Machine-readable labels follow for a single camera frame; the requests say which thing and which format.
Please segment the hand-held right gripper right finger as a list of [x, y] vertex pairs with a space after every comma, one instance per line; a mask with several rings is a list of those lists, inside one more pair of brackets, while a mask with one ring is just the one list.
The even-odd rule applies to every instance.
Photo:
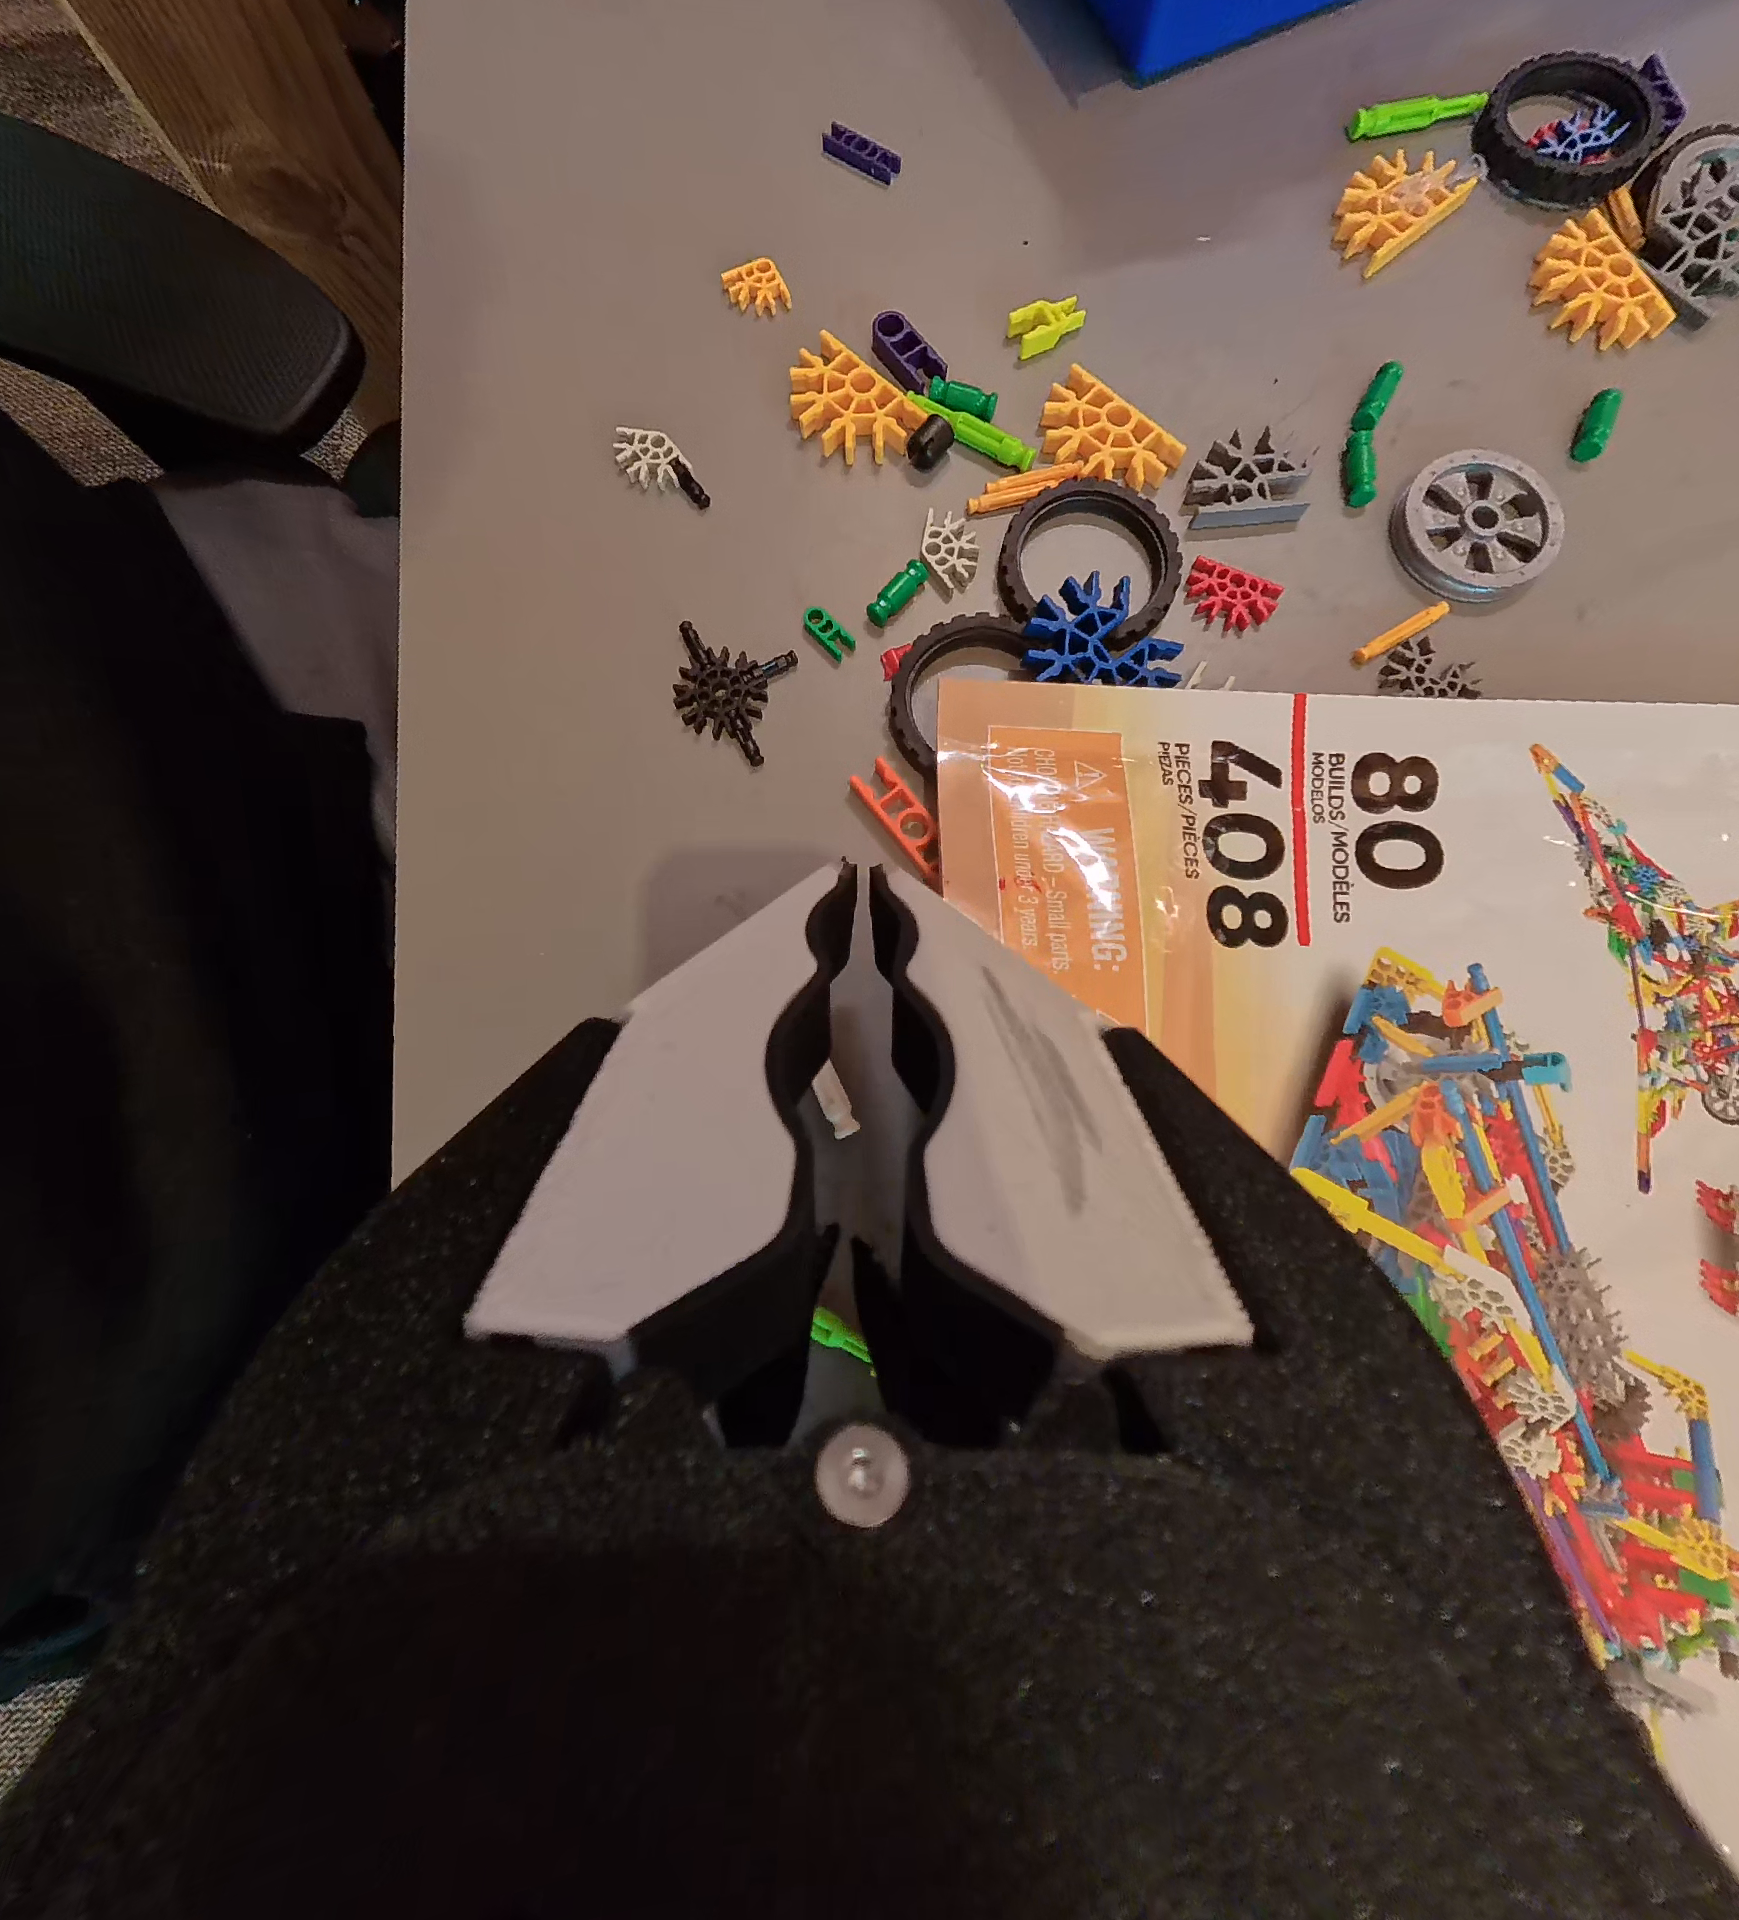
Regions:
[[872, 917], [923, 1117], [905, 1181], [922, 1254], [1095, 1360], [1246, 1346], [1113, 1027], [905, 874], [872, 872]]

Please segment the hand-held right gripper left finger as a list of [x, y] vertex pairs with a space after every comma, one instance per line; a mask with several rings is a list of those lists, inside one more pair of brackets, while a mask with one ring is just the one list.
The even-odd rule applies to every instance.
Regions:
[[837, 860], [644, 991], [469, 1312], [474, 1339], [749, 1372], [821, 1287], [799, 1104], [831, 1064], [856, 868]]

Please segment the black snowflake connector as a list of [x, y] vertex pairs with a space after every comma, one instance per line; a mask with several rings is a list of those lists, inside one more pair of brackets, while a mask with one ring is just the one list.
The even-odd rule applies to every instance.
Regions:
[[730, 723], [740, 716], [756, 728], [768, 705], [769, 684], [751, 684], [742, 675], [738, 662], [743, 653], [732, 655], [725, 648], [718, 652], [706, 648], [706, 652], [706, 668], [693, 670], [690, 660], [681, 668], [671, 689], [671, 704], [679, 720], [696, 733], [712, 732], [715, 739], [732, 739]]

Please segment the blue plastic bin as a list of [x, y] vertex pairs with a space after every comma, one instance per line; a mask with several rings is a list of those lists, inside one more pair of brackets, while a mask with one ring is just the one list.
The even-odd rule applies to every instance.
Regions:
[[1011, 2], [1070, 98], [1107, 84], [1149, 87], [1262, 42], [1347, 2]]

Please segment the orange ladder piece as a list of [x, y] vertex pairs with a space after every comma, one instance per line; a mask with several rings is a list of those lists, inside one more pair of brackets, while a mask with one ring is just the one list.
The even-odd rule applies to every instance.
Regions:
[[878, 756], [870, 777], [852, 775], [856, 800], [882, 824], [887, 838], [904, 852], [922, 879], [942, 889], [942, 860], [938, 825], [931, 803], [908, 784], [904, 774]]

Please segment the printed toy packaging sheet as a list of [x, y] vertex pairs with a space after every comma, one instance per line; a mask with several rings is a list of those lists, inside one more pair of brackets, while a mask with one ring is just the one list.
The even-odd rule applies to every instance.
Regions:
[[1739, 708], [952, 679], [945, 892], [1452, 1364], [1739, 1873]]

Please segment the black rubber tire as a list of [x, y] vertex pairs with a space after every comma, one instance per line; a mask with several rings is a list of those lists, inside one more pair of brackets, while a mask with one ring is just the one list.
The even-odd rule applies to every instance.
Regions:
[[[1529, 150], [1529, 137], [1516, 124], [1516, 110], [1539, 98], [1570, 98], [1576, 107], [1608, 102], [1632, 119], [1629, 134], [1604, 163], [1549, 163]], [[1586, 53], [1545, 54], [1511, 68], [1473, 131], [1473, 153], [1493, 187], [1514, 200], [1556, 211], [1600, 203], [1628, 185], [1662, 143], [1659, 110], [1640, 68]]]
[[1048, 521], [1064, 517], [1096, 517], [1124, 529], [1143, 549], [1152, 592], [1140, 612], [1130, 612], [1123, 631], [1130, 640], [1145, 640], [1170, 613], [1185, 578], [1179, 537], [1163, 510], [1140, 492], [1121, 483], [1073, 477], [1034, 497], [1013, 516], [998, 554], [998, 595], [1011, 617], [1028, 622], [1036, 602], [1026, 586], [1026, 544]]
[[899, 660], [887, 681], [885, 726], [892, 743], [926, 780], [936, 771], [936, 746], [923, 728], [915, 698], [931, 678], [954, 657], [983, 653], [1023, 668], [1026, 633], [996, 612], [961, 613], [935, 623]]

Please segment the blue snowflake connector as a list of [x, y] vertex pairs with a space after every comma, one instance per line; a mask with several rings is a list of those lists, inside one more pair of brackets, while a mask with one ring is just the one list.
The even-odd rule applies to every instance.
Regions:
[[1100, 575], [1086, 583], [1068, 578], [1061, 595], [1042, 595], [1026, 622], [1025, 672], [1039, 681], [1123, 687], [1177, 687], [1182, 675], [1170, 662], [1180, 643], [1163, 637], [1134, 637], [1130, 616], [1130, 578], [1123, 578], [1114, 595], [1102, 602]]

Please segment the dark grey snowflake connector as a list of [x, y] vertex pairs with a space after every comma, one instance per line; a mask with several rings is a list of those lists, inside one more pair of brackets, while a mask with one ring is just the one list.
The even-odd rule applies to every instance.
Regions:
[[1686, 301], [1739, 295], [1739, 150], [1686, 156], [1662, 179], [1651, 240]]
[[1379, 662], [1379, 694], [1410, 699], [1481, 699], [1481, 678], [1473, 662], [1442, 660], [1422, 633], [1389, 650]]

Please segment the red fan connector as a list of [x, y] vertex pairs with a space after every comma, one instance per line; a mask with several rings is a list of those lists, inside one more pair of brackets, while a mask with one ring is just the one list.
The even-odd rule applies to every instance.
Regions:
[[1196, 555], [1185, 578], [1186, 606], [1206, 625], [1220, 622], [1226, 633], [1262, 627], [1282, 595], [1278, 581], [1209, 555]]

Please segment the dark grey fan connector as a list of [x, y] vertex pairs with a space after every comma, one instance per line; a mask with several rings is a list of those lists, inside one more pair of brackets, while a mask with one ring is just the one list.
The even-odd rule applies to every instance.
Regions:
[[1192, 465], [1185, 511], [1200, 537], [1296, 523], [1308, 508], [1308, 479], [1311, 463], [1280, 445], [1270, 430], [1250, 445], [1233, 433]]

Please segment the yellow fan connector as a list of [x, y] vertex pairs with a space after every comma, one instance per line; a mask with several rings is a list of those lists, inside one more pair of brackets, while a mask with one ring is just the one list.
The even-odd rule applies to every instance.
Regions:
[[1601, 208], [1570, 219], [1537, 253], [1529, 273], [1534, 308], [1571, 342], [1635, 348], [1675, 324], [1675, 308]]
[[1484, 179], [1476, 156], [1436, 161], [1425, 150], [1373, 156], [1344, 185], [1335, 208], [1332, 245], [1343, 260], [1361, 259], [1373, 279], [1421, 243], [1476, 192]]
[[819, 332], [819, 350], [799, 348], [788, 408], [806, 442], [818, 440], [823, 458], [841, 453], [848, 465], [859, 445], [879, 465], [890, 453], [904, 455], [910, 433], [929, 420], [915, 397], [829, 330]]
[[1161, 487], [1188, 452], [1080, 363], [1064, 382], [1052, 384], [1041, 428], [1048, 463], [1074, 465], [1082, 479], [1121, 481], [1134, 492]]

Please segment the lime green rod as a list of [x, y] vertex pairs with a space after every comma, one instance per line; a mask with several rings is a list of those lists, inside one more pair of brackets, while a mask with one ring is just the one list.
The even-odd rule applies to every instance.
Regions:
[[1446, 122], [1473, 120], [1483, 112], [1486, 101], [1486, 91], [1481, 91], [1446, 98], [1436, 95], [1418, 95], [1400, 101], [1377, 102], [1356, 108], [1343, 132], [1351, 143], [1387, 143]]
[[1039, 458], [1034, 447], [1004, 433], [992, 421], [979, 416], [979, 412], [954, 408], [931, 397], [912, 399], [931, 420], [945, 423], [945, 432], [954, 437], [956, 445], [967, 445], [1014, 474], [1026, 474], [1034, 467]]

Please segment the grey spoked wheel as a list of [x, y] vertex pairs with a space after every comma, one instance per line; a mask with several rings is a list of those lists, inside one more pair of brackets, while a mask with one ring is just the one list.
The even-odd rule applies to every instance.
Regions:
[[1394, 497], [1389, 539], [1434, 600], [1493, 608], [1554, 568], [1565, 521], [1537, 469], [1500, 452], [1463, 450], [1432, 460]]

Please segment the black office chair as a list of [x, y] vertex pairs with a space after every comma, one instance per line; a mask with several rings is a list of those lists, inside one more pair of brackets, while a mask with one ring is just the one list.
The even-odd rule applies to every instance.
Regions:
[[176, 189], [0, 112], [0, 359], [169, 474], [320, 479], [363, 341], [299, 268]]

